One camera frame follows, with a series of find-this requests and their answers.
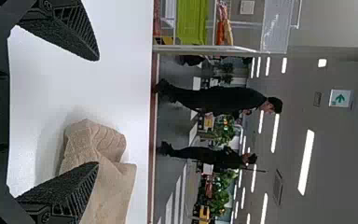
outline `ceiling light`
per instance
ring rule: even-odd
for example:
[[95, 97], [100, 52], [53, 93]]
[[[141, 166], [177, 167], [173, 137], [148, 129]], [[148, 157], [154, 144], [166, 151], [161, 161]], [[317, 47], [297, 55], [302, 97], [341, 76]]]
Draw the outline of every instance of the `ceiling light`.
[[307, 140], [305, 142], [305, 148], [304, 148], [303, 161], [301, 164], [301, 173], [298, 181], [298, 191], [300, 191], [302, 195], [305, 194], [305, 189], [307, 187], [308, 173], [310, 170], [310, 157], [312, 155], [314, 138], [315, 138], [315, 133], [311, 130], [308, 130]]
[[271, 63], [271, 58], [267, 57], [267, 64], [266, 64], [266, 77], [269, 75], [269, 64]]
[[279, 128], [279, 119], [280, 115], [275, 115], [275, 122], [274, 122], [274, 131], [272, 133], [272, 143], [271, 143], [271, 152], [275, 153], [275, 147], [277, 143], [277, 135], [278, 135], [278, 128]]
[[255, 176], [257, 174], [257, 165], [255, 164], [254, 165], [254, 173], [253, 173], [253, 176], [252, 176], [252, 186], [251, 186], [251, 192], [253, 193], [255, 191]]
[[252, 70], [251, 70], [251, 78], [255, 75], [255, 58], [252, 59]]
[[237, 219], [238, 216], [238, 202], [235, 203], [235, 219]]
[[269, 196], [267, 193], [264, 194], [263, 209], [261, 210], [260, 224], [266, 223], [267, 205], [269, 204]]
[[261, 67], [261, 57], [258, 57], [258, 59], [257, 59], [257, 73], [256, 73], [257, 77], [260, 77], [260, 67]]
[[264, 110], [260, 111], [260, 122], [258, 124], [258, 133], [261, 133], [263, 130], [263, 119], [264, 119]]
[[234, 201], [235, 201], [235, 198], [237, 197], [237, 185], [235, 185], [234, 187], [234, 194], [232, 196], [234, 197]]
[[245, 154], [245, 148], [246, 148], [246, 135], [243, 137], [243, 141], [242, 141], [242, 154]]
[[245, 206], [245, 194], [246, 194], [246, 188], [242, 189], [242, 198], [241, 198], [241, 209]]
[[242, 182], [242, 170], [240, 170], [240, 178], [238, 180], [238, 188], [241, 187], [241, 182]]
[[234, 211], [231, 212], [231, 221], [230, 224], [234, 223]]
[[326, 67], [327, 66], [327, 60], [326, 59], [319, 59], [318, 67]]
[[287, 58], [282, 59], [282, 73], [286, 73]]

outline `green panel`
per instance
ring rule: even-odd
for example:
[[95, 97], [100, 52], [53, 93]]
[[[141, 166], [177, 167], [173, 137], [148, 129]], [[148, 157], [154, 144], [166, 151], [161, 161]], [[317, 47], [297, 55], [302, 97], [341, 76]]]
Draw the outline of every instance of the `green panel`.
[[178, 0], [176, 36], [183, 45], [206, 44], [209, 0]]

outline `person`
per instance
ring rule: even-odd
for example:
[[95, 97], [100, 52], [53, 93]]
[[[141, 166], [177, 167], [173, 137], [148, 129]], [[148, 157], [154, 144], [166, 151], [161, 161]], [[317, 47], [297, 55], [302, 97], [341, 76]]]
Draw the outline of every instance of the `person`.
[[202, 114], [232, 115], [237, 119], [240, 113], [249, 115], [260, 109], [267, 114], [282, 113], [283, 102], [276, 97], [266, 97], [250, 88], [211, 87], [207, 90], [191, 91], [173, 86], [162, 79], [154, 89], [155, 93], [166, 95], [171, 103], [179, 102], [185, 107]]
[[158, 149], [163, 155], [181, 159], [192, 159], [208, 163], [219, 169], [240, 169], [246, 168], [248, 164], [255, 164], [257, 156], [255, 154], [245, 153], [239, 155], [230, 147], [224, 147], [223, 150], [214, 151], [207, 147], [185, 147], [175, 150], [172, 145], [162, 142]]

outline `short black hair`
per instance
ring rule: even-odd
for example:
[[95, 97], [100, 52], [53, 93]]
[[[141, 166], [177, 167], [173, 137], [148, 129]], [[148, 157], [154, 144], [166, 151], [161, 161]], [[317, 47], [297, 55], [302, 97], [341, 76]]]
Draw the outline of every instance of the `short black hair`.
[[274, 105], [274, 111], [276, 114], [282, 113], [283, 102], [281, 99], [276, 97], [269, 97], [267, 99], [272, 105]]
[[257, 156], [255, 154], [252, 154], [249, 158], [248, 158], [248, 163], [249, 164], [255, 164], [257, 162]]

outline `white table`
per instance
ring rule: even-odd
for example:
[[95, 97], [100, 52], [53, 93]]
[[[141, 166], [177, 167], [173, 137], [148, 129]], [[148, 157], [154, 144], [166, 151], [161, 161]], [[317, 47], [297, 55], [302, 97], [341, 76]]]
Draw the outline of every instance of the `white table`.
[[138, 166], [127, 220], [145, 223], [153, 2], [83, 3], [101, 52], [97, 63], [12, 30], [7, 183], [17, 196], [55, 176], [63, 129], [93, 119], [126, 135], [123, 161]]

